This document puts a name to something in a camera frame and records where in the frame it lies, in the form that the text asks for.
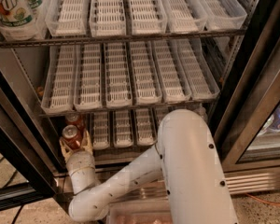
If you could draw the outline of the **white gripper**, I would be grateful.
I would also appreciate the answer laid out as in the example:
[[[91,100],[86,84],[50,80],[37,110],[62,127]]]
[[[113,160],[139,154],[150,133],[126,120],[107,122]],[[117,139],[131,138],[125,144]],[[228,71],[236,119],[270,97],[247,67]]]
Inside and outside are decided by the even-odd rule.
[[[61,151],[66,162],[66,168],[71,178],[73,192],[79,194],[85,189],[90,189],[100,184],[95,173],[95,163],[91,137],[87,130],[83,131],[81,148],[83,150],[73,153],[73,150],[59,139]]]

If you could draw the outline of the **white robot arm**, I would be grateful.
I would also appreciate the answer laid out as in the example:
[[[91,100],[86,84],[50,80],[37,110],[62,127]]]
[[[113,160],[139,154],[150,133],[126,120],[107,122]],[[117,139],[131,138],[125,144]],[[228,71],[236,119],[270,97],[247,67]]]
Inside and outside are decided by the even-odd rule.
[[[106,182],[83,185],[68,214],[77,222],[101,219],[112,201],[160,177],[174,224],[238,224],[212,134],[187,109],[168,113],[157,143]]]

